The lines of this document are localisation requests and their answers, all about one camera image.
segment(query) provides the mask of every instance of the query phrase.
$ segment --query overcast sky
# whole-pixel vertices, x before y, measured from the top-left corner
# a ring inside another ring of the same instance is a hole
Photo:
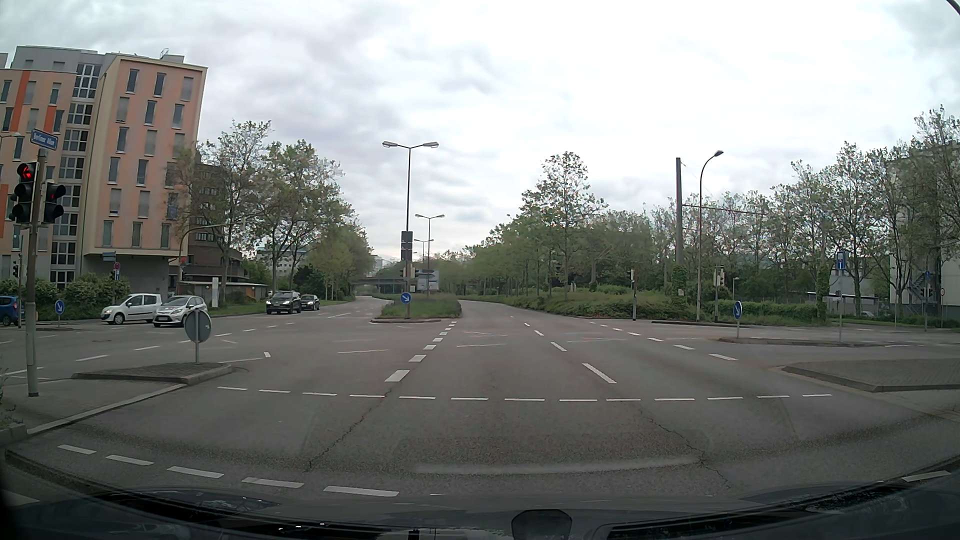
[[[766,190],[844,140],[889,145],[960,111],[960,15],[944,0],[445,2],[0,0],[0,51],[51,45],[209,68],[200,139],[272,120],[339,160],[374,251],[411,227],[434,252],[482,240],[542,161],[584,158],[614,209],[675,191]]]

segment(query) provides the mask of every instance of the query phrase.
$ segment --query silver car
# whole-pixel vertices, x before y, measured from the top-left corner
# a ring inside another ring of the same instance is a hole
[[[154,326],[163,325],[183,326],[183,317],[190,311],[199,309],[206,311],[206,302],[199,296],[172,296],[163,306],[156,309]]]

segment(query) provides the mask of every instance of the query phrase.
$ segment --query traffic island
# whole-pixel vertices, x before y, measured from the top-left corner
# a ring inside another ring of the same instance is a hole
[[[211,380],[233,371],[232,365],[178,362],[153,366],[104,369],[73,374],[73,379],[99,380],[154,380],[158,382],[177,382],[197,384]]]
[[[781,370],[866,392],[960,388],[960,358],[799,362]]]

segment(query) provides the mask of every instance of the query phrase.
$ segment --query apartment building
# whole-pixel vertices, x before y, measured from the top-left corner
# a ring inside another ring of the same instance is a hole
[[[171,172],[180,148],[197,139],[206,79],[205,67],[183,60],[18,46],[0,69],[4,216],[16,165],[36,158],[30,130],[60,138],[44,178],[67,186],[65,215],[41,228],[38,276],[63,287],[82,273],[109,272],[115,258],[133,290],[176,290],[185,195]],[[22,245],[19,228],[5,222],[0,279]]]

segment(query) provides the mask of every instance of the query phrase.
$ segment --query grass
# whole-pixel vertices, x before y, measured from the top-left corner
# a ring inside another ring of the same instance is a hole
[[[387,304],[380,312],[381,317],[403,317],[406,316],[407,306],[400,303],[398,294],[376,294],[375,298],[384,300],[393,300],[392,304]],[[413,302],[410,303],[411,317],[459,317],[460,302],[452,294],[436,293],[431,294],[429,300],[425,294],[415,294]]]

